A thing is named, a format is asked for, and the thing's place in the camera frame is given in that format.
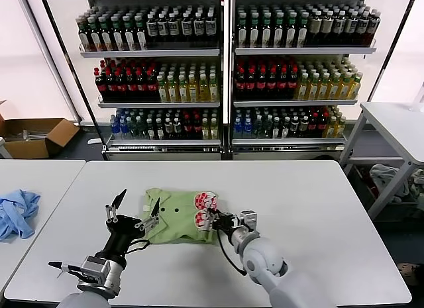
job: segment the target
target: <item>bottle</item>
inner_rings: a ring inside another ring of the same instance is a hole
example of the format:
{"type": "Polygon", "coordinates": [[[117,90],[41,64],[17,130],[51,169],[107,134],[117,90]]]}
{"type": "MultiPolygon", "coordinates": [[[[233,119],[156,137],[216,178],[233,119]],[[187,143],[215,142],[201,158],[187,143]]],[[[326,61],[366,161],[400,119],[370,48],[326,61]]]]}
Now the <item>bottle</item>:
{"type": "Polygon", "coordinates": [[[186,77],[184,74],[180,74],[178,76],[178,80],[180,81],[180,97],[183,103],[189,102],[189,91],[187,86],[186,77]]]}
{"type": "Polygon", "coordinates": [[[342,138],[345,131],[346,117],[341,117],[337,127],[334,130],[333,138],[342,138]]]}
{"type": "Polygon", "coordinates": [[[211,94],[209,93],[206,74],[200,74],[199,97],[200,101],[211,101],[211,94]]]}
{"type": "Polygon", "coordinates": [[[190,18],[190,14],[183,13],[184,19],[182,20],[182,32],[185,41],[190,42],[193,40],[193,20],[190,18]]]}
{"type": "Polygon", "coordinates": [[[363,46],[370,46],[372,43],[372,39],[374,35],[376,35],[376,31],[378,26],[380,25],[380,15],[381,12],[376,11],[374,16],[371,15],[370,20],[368,22],[368,28],[366,29],[366,33],[362,39],[363,46]]]}
{"type": "Polygon", "coordinates": [[[270,43],[270,37],[271,37],[271,12],[265,12],[264,13],[264,24],[262,25],[262,47],[267,48],[270,43]]]}
{"type": "Polygon", "coordinates": [[[194,74],[188,75],[188,91],[190,96],[190,101],[192,103],[196,103],[199,101],[199,88],[197,86],[197,82],[195,80],[194,74]]]}
{"type": "Polygon", "coordinates": [[[318,91],[317,91],[317,99],[325,99],[325,95],[327,93],[327,89],[329,86],[329,78],[330,73],[325,72],[323,74],[323,79],[319,82],[318,91]]]}
{"type": "Polygon", "coordinates": [[[294,46],[294,36],[296,33],[296,26],[295,26],[295,22],[296,22],[296,17],[297,17],[297,13],[296,12],[290,12],[289,14],[289,23],[286,27],[286,48],[291,48],[294,46]]]}
{"type": "Polygon", "coordinates": [[[319,29],[321,28],[321,11],[316,11],[315,15],[310,19],[309,28],[307,31],[306,44],[315,46],[319,44],[319,29]]]}
{"type": "Polygon", "coordinates": [[[276,25],[274,28],[274,39],[273,39],[273,47],[279,48],[281,46],[281,42],[283,39],[283,18],[284,13],[277,12],[276,25]]]}
{"type": "Polygon", "coordinates": [[[217,86],[217,76],[215,73],[209,75],[209,92],[211,95],[211,101],[216,103],[219,101],[218,98],[218,86],[217,86]]]}
{"type": "Polygon", "coordinates": [[[296,48],[303,48],[303,46],[305,45],[308,17],[309,17],[308,12],[302,12],[300,25],[299,25],[299,31],[297,32],[297,36],[295,40],[296,48]]]}
{"type": "Polygon", "coordinates": [[[344,26],[343,32],[343,44],[350,46],[354,44],[354,33],[356,26],[358,25],[358,11],[353,11],[352,15],[346,20],[346,25],[344,26]]]}
{"type": "Polygon", "coordinates": [[[147,35],[150,41],[156,42],[159,37],[158,23],[152,14],[149,14],[147,19],[147,35]]]}
{"type": "Polygon", "coordinates": [[[111,17],[113,25],[113,38],[119,51],[125,51],[125,32],[121,28],[121,23],[119,22],[119,17],[111,17]]]}
{"type": "Polygon", "coordinates": [[[327,94],[325,95],[325,99],[335,99],[337,91],[339,90],[339,81],[340,81],[340,73],[335,72],[333,76],[333,80],[329,84],[327,88],[327,94]]]}
{"type": "Polygon", "coordinates": [[[82,18],[77,18],[77,25],[78,25],[78,36],[79,39],[81,40],[81,44],[84,47],[85,51],[91,51],[91,42],[93,42],[93,40],[91,39],[91,37],[89,36],[89,31],[87,30],[86,27],[86,23],[85,21],[83,21],[82,18]]]}
{"type": "Polygon", "coordinates": [[[259,35],[259,28],[258,28],[258,17],[259,13],[253,12],[252,13],[252,25],[250,26],[250,48],[256,48],[258,46],[258,35],[259,35]]]}
{"type": "Polygon", "coordinates": [[[308,73],[302,73],[302,78],[296,89],[294,99],[297,99],[298,101],[305,101],[307,99],[306,90],[308,88],[308,76],[308,73]]]}
{"type": "Polygon", "coordinates": [[[323,132],[323,138],[332,138],[334,130],[336,128],[337,118],[336,116],[332,116],[330,118],[330,123],[325,127],[323,132]]]}
{"type": "Polygon", "coordinates": [[[93,46],[91,47],[91,50],[101,52],[103,44],[100,41],[100,31],[97,29],[96,18],[89,17],[87,18],[87,20],[90,27],[90,36],[93,41],[93,46]]]}
{"type": "Polygon", "coordinates": [[[205,40],[205,20],[202,18],[200,12],[196,12],[196,19],[194,19],[194,36],[196,41],[205,40]]]}
{"type": "Polygon", "coordinates": [[[330,33],[331,29],[333,27],[334,18],[333,18],[333,12],[328,11],[327,15],[323,17],[323,21],[321,23],[321,30],[320,30],[320,36],[319,36],[319,44],[322,46],[328,46],[330,43],[330,33]]]}
{"type": "Polygon", "coordinates": [[[134,28],[131,18],[128,15],[122,17],[124,20],[125,27],[125,38],[127,40],[127,46],[130,51],[136,50],[136,40],[134,39],[134,28]]]}
{"type": "Polygon", "coordinates": [[[299,138],[305,138],[307,136],[308,116],[303,116],[300,120],[299,125],[299,138]]]}

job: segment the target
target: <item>blue towel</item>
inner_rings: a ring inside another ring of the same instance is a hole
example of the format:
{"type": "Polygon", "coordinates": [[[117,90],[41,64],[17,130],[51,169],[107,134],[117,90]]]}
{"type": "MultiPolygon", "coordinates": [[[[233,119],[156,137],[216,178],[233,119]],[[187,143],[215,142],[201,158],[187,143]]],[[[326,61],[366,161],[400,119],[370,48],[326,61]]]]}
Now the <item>blue towel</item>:
{"type": "Polygon", "coordinates": [[[34,234],[25,218],[37,212],[39,199],[38,194],[23,190],[0,196],[0,241],[5,240],[12,232],[19,234],[21,238],[34,234]]]}

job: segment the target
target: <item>store shelf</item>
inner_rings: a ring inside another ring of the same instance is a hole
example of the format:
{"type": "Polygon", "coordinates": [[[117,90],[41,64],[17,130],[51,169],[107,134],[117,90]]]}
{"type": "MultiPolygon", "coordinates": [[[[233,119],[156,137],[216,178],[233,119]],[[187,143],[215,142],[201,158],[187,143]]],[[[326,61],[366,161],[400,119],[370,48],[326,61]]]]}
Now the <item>store shelf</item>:
{"type": "Polygon", "coordinates": [[[275,138],[233,139],[233,146],[336,146],[345,143],[344,138],[275,138]]]}
{"type": "Polygon", "coordinates": [[[160,58],[184,56],[218,56],[218,48],[185,49],[185,50],[140,50],[140,51],[102,51],[84,52],[83,58],[160,58]]]}
{"type": "Polygon", "coordinates": [[[377,48],[236,48],[236,55],[371,54],[377,48]]]}
{"type": "Polygon", "coordinates": [[[220,103],[104,103],[100,108],[217,108],[220,103]]]}
{"type": "Polygon", "coordinates": [[[110,140],[108,142],[109,146],[117,147],[208,147],[208,146],[219,146],[221,141],[219,139],[215,140],[137,140],[137,139],[128,139],[128,140],[110,140]]]}
{"type": "Polygon", "coordinates": [[[235,101],[235,107],[272,107],[272,106],[324,106],[324,105],[354,105],[357,100],[330,99],[326,101],[235,101]]]}

